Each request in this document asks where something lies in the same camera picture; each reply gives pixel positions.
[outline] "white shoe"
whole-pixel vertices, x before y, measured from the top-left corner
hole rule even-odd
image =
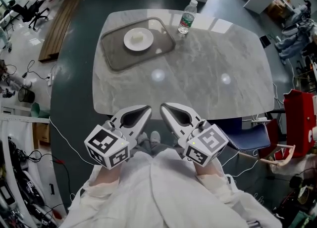
[[[153,131],[150,136],[151,143],[160,143],[160,135],[157,131]]]
[[[149,140],[148,135],[145,132],[138,136],[137,143],[141,144],[144,140]]]

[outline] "office chair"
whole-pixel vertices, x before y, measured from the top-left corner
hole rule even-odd
[[[34,23],[33,30],[35,31],[36,30],[35,25],[38,19],[45,18],[46,20],[48,20],[47,16],[43,16],[41,14],[44,13],[45,11],[49,11],[50,10],[49,8],[45,8],[45,10],[39,13],[40,6],[43,3],[44,3],[44,0],[41,0],[41,1],[36,0],[35,3],[31,5],[29,8],[27,8],[26,6],[22,7],[19,4],[15,4],[11,7],[11,9],[21,14],[23,22],[29,22],[33,19],[31,23],[29,24],[29,28],[31,28],[31,24]]]

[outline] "tray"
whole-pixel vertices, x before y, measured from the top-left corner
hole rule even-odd
[[[153,44],[143,51],[132,51],[123,42],[125,34],[133,28],[146,28],[154,37]],[[175,48],[175,40],[158,18],[151,17],[104,33],[101,46],[105,59],[113,71],[122,71],[146,60],[161,56]]]

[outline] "water bottle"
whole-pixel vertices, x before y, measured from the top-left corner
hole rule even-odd
[[[189,28],[192,26],[193,21],[197,14],[197,6],[198,2],[196,0],[191,0],[189,5],[184,9],[182,19],[180,20],[178,31],[182,34],[187,34]]]

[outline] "marble table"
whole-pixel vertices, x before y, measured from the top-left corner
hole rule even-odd
[[[105,32],[149,17],[165,24],[175,49],[122,72],[113,72],[100,39],[93,69],[94,109],[115,114],[146,104],[159,119],[163,102],[191,106],[205,119],[245,117],[274,109],[271,71],[259,37],[222,19],[197,14],[189,33],[177,31],[182,12],[141,9],[110,14]]]

